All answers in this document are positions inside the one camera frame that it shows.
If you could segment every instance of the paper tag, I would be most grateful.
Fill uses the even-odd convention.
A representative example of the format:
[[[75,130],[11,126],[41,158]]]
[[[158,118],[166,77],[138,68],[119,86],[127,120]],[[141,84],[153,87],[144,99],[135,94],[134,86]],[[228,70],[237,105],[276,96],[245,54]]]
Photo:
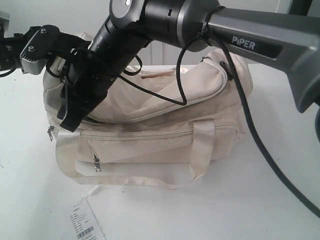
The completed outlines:
[[[70,240],[106,240],[86,198],[64,213],[69,231],[63,238]]]

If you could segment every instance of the bag strap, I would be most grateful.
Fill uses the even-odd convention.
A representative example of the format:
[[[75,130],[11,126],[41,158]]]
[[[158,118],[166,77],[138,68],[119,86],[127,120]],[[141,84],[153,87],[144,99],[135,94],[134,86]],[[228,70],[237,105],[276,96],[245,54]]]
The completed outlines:
[[[215,123],[213,119],[193,122],[193,144],[190,155],[192,180],[202,177],[210,164],[214,150]],[[79,184],[150,186],[174,189],[179,185],[167,183],[157,178],[145,176],[85,176],[76,170],[79,137],[81,131],[60,130],[56,139],[55,155],[60,170]]]

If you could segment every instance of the cream canvas bag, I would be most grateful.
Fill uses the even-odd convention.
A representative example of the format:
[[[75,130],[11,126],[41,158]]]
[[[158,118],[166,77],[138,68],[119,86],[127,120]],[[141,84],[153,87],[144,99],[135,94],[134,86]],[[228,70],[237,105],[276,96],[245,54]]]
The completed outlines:
[[[85,40],[91,37],[80,35]],[[253,89],[247,64],[231,54],[246,96]],[[63,83],[47,72],[43,77],[44,105],[56,138],[56,159],[61,171],[79,184],[142,185],[175,188],[177,185],[144,176],[91,175],[76,170],[76,162],[92,167],[110,163],[189,163],[191,181],[203,176],[211,160],[227,158],[245,133],[242,108],[233,79],[228,79],[227,60],[221,50],[210,51],[191,69],[183,69],[182,86],[188,100],[180,106],[144,93],[117,79],[105,100],[83,120],[75,132],[59,127]],[[57,58],[51,70],[63,67]],[[177,101],[181,96],[175,69],[142,71],[124,77],[133,83]]]

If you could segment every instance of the white tabletop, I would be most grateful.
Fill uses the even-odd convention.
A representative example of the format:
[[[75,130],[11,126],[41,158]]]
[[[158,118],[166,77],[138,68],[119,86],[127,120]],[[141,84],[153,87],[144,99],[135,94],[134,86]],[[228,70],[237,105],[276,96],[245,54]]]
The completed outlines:
[[[261,64],[250,70],[249,105],[262,140],[288,178],[320,206],[317,106],[298,113],[284,73]],[[92,188],[58,169],[42,91],[41,76],[16,71],[0,79],[2,240],[60,239],[67,230],[61,209]],[[170,174],[184,174],[179,166]],[[277,179],[251,136],[187,186],[110,186],[88,202],[108,240],[320,239],[320,219]]]

